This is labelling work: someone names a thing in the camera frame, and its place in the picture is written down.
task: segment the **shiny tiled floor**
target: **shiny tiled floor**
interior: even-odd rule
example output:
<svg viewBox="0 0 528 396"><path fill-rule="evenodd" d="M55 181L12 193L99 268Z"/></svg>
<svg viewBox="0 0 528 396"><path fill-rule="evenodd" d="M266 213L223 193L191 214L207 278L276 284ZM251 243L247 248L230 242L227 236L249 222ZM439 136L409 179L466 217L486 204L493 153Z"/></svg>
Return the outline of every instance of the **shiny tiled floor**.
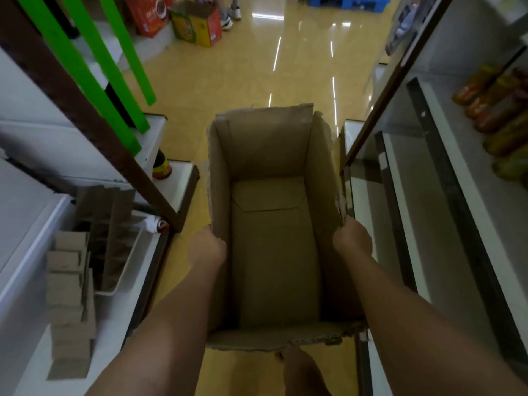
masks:
<svg viewBox="0 0 528 396"><path fill-rule="evenodd" d="M176 41L145 64L158 99L155 105L144 103L130 72L125 76L143 110L168 117L162 150L169 158L193 161L205 174L205 130L217 112L313 102L336 129L345 118L364 120L370 92L363 88L398 1L393 0L383 14L375 14L312 8L291 0L240 0L242 21L212 48ZM207 185L202 177L183 232L170 247L155 301L186 275L188 238L208 223ZM358 393L351 339L341 346L315 345L307 350L334 396ZM198 395L283 392L281 365L272 354L206 352Z"/></svg>

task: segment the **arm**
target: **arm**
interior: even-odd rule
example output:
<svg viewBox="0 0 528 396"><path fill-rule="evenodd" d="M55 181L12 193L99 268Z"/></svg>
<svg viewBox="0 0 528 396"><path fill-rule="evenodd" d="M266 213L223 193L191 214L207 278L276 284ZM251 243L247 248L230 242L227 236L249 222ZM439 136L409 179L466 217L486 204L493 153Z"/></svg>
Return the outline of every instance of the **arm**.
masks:
<svg viewBox="0 0 528 396"><path fill-rule="evenodd" d="M190 240L188 258L190 272L153 308L86 396L194 395L226 244L207 226Z"/></svg>
<svg viewBox="0 0 528 396"><path fill-rule="evenodd" d="M334 247L350 271L395 395L528 394L502 360L385 273L358 221L347 217Z"/></svg>

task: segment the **bright green stripe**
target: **bright green stripe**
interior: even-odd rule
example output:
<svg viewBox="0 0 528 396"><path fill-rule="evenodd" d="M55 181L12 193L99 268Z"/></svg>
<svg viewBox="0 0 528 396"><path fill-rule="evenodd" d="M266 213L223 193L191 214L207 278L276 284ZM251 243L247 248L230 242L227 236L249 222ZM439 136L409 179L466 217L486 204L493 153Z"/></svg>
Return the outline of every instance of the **bright green stripe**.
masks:
<svg viewBox="0 0 528 396"><path fill-rule="evenodd" d="M88 69L83 57L51 15L46 4L42 0L18 0L18 2L42 33L57 59L82 89L86 98L112 126L123 145L136 155L141 150L139 142Z"/></svg>
<svg viewBox="0 0 528 396"><path fill-rule="evenodd" d="M123 53L125 53L128 63L130 64L130 69L132 69L132 72L136 77L139 87L141 87L141 91L143 92L148 105L151 106L156 102L156 95L154 94L154 90L152 90L149 79L143 70L141 61L136 54L136 49L132 44L132 39L130 38L127 28L121 19L121 15L119 14L114 0L99 0L99 2L101 3L102 9L105 12L110 26L112 26L117 39L119 39Z"/></svg>
<svg viewBox="0 0 528 396"><path fill-rule="evenodd" d="M79 29L84 40L86 40L86 43L90 46L97 62L101 65L102 72L106 75L107 79L114 87L115 92L121 99L123 106L125 106L127 112L130 114L136 128L140 133L147 132L150 127L149 123L125 83L123 75L112 59L96 25L85 10L83 3L81 0L62 0L62 2L70 12L77 29Z"/></svg>

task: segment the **person's left arm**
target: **person's left arm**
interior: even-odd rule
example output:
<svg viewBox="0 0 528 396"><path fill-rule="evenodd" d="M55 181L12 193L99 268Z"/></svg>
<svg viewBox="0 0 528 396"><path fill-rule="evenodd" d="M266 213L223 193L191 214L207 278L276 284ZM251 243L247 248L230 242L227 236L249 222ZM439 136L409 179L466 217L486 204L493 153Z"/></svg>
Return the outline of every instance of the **person's left arm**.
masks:
<svg viewBox="0 0 528 396"><path fill-rule="evenodd" d="M211 294L226 252L209 226L193 236L191 271L152 309L86 396L194 394Z"/></svg>

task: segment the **forearm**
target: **forearm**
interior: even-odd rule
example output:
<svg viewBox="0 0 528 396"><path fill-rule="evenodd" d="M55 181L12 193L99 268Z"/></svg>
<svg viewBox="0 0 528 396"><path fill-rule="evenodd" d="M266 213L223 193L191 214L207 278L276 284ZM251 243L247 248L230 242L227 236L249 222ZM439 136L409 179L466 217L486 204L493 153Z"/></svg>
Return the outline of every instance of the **forearm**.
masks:
<svg viewBox="0 0 528 396"><path fill-rule="evenodd" d="M505 363L393 281L361 251L344 256L394 394L526 394Z"/></svg>
<svg viewBox="0 0 528 396"><path fill-rule="evenodd" d="M153 308L87 395L194 394L218 274L205 268L192 268Z"/></svg>

